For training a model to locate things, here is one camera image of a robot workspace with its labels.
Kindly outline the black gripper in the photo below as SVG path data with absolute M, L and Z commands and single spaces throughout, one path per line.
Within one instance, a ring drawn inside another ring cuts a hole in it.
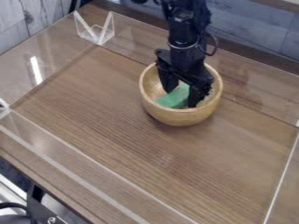
M 158 79 L 165 93 L 178 86 L 178 81 L 189 85 L 188 107 L 194 108 L 210 91 L 213 78 L 204 66 L 210 54 L 205 43 L 194 43 L 185 47 L 169 45 L 169 49 L 156 49 L 156 67 Z

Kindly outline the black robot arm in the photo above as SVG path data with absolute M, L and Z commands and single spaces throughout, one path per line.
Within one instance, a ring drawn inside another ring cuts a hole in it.
M 169 94 L 181 81 L 189 86 L 186 107 L 194 108 L 210 91 L 213 77 L 204 61 L 214 55 L 217 38 L 208 32 L 206 0 L 152 0 L 168 24 L 169 49 L 156 49 L 156 68 L 162 90 Z

